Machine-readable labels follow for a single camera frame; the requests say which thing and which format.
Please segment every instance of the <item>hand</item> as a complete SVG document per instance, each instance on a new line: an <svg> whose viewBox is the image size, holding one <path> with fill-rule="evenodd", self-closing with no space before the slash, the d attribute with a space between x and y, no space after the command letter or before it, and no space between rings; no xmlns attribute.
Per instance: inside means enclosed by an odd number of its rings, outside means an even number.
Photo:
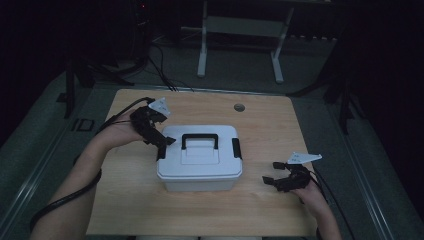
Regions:
<svg viewBox="0 0 424 240"><path fill-rule="evenodd" d="M309 212L315 217L331 213L330 207L327 204L320 188L311 180L305 188L291 190L305 203Z"/></svg>
<svg viewBox="0 0 424 240"><path fill-rule="evenodd" d="M126 145L133 141L144 140L132 127L130 115L135 110L130 110L117 118L114 123L99 132L93 139L98 146L103 146L106 151Z"/></svg>

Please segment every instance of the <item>box handle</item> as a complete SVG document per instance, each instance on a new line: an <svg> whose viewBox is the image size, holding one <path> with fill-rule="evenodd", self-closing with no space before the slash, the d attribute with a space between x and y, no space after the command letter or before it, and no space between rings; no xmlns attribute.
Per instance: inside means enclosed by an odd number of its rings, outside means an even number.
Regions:
<svg viewBox="0 0 424 240"><path fill-rule="evenodd" d="M186 140L188 138L213 138L215 140L215 144L214 144L213 148L218 149L218 134L214 134L214 133L186 133L186 134L183 134L182 138L183 138L183 142L182 142L182 146L181 146L182 150L187 149Z"/></svg>

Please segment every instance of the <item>white tag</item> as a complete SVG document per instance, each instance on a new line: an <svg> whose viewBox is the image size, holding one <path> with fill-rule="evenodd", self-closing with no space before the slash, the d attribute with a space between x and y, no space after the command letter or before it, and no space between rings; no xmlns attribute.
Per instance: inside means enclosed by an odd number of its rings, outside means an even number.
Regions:
<svg viewBox="0 0 424 240"><path fill-rule="evenodd" d="M168 106L166 105L166 100L164 97L150 103L149 108L160 112L165 116L169 116L171 114L171 112L168 110Z"/></svg>
<svg viewBox="0 0 424 240"><path fill-rule="evenodd" d="M307 154L307 153L293 152L293 154L290 156L290 159L287 161L287 163L303 164L303 163L312 162L321 158L322 158L321 154L313 155L313 154Z"/></svg>

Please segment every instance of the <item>wooden table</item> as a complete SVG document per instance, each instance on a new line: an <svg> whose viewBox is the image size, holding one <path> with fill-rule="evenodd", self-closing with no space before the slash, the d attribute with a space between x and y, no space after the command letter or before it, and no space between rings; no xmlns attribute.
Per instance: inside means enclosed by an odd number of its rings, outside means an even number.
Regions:
<svg viewBox="0 0 424 240"><path fill-rule="evenodd" d="M109 152L88 234L163 236L312 236L315 219L291 193L265 185L282 178L272 162L306 153L291 100L282 96L120 90L108 118L142 98L165 97L161 125L225 124L239 134L243 174L230 191L167 192L156 175L157 148L135 142ZM241 103L243 112L234 109Z"/></svg>

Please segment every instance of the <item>white plastic box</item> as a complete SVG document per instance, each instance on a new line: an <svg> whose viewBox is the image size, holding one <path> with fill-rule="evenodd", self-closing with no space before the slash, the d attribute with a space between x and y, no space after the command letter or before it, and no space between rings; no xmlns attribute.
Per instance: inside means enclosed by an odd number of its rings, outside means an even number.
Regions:
<svg viewBox="0 0 424 240"><path fill-rule="evenodd" d="M159 150L157 175L168 191L230 190L242 174L237 131L228 125L173 125L176 141Z"/></svg>

